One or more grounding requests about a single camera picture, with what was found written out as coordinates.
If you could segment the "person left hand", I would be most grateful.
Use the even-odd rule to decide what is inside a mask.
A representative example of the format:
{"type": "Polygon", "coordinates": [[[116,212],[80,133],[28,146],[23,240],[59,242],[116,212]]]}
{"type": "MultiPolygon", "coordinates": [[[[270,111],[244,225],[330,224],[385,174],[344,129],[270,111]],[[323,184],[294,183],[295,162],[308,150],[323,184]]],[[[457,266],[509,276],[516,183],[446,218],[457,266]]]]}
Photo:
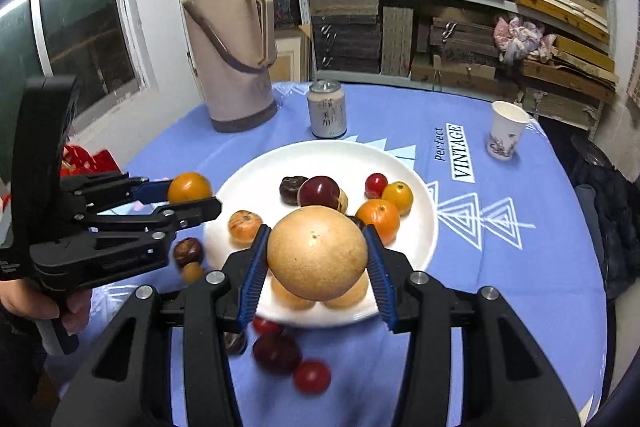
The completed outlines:
{"type": "Polygon", "coordinates": [[[24,280],[1,283],[1,306],[17,317],[32,320],[60,319],[70,334],[80,333],[88,324],[92,290],[77,291],[67,299],[65,313],[49,297],[24,280]]]}

